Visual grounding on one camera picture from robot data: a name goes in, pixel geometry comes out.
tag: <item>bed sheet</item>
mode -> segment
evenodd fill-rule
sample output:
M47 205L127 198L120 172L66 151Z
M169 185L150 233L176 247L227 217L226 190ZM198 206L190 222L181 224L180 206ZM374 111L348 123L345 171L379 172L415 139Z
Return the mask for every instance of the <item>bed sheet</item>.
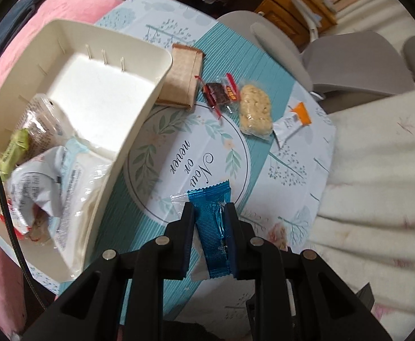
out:
M27 44L56 18L94 23L122 0L45 0L37 13L16 35L0 57L0 88ZM26 322L23 279L20 268L0 248L0 328L10 336Z

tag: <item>silver rivet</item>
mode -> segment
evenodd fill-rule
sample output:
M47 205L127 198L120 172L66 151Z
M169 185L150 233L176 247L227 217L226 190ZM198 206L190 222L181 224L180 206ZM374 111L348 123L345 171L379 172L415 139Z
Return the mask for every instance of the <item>silver rivet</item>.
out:
M116 256L116 252L113 249L108 249L105 250L103 252L103 254L101 254L101 256L105 259L105 260L111 260Z
M155 239L155 243L159 246L165 246L165 245L168 245L170 243L170 238L166 237L166 236L158 236Z
M262 238L260 238L260 237L253 237L253 238L250 240L250 243L251 243L253 246L262 246L262 245L263 245L263 243L264 243L264 241L263 241L263 239L262 239Z
M308 260L314 260L317 257L316 253L313 250L305 250L303 255L304 255L304 258Z

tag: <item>table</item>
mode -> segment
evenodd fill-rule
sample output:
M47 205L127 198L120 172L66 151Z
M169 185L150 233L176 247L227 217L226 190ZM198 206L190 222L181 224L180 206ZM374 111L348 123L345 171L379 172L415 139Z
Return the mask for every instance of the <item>table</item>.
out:
M275 140L243 135L235 113L224 115L221 123L216 121L201 94L192 113L154 107L113 189L93 258L105 249L140 248L177 219L172 194L227 179L241 219L252 223L258 236L277 244L287 240L296 252L302 249L326 185L335 136L334 126L311 95L265 52L174 0L126 0L97 25L166 49L172 43L194 45L206 54L204 79L213 80L228 71L238 80L258 83L271 99L274 120L303 101L312 125L279 149ZM191 274L199 257L193 248ZM31 270L54 292L68 286L59 287L35 268ZM225 338L245 332L245 301L254 292L253 282L232 282L230 276L202 282L190 277L165 281L166 319L196 321Z

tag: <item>yellow snack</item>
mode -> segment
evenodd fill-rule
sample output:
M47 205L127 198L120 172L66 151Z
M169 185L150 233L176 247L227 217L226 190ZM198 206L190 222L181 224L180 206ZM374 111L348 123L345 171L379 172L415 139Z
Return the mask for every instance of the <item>yellow snack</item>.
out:
M258 87L247 84L241 90L239 121L242 133L267 138L272 133L270 99Z
M10 173L15 169L16 164L29 149L29 133L27 130L13 132L10 143L4 155L0 158L0 175L2 182L5 182Z

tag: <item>chair seat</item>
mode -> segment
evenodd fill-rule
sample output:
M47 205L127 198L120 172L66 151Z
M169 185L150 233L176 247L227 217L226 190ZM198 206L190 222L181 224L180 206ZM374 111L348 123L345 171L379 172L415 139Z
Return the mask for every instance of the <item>chair seat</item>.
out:
M302 62L315 92L395 95L415 88L402 57L372 31L318 38L305 49Z

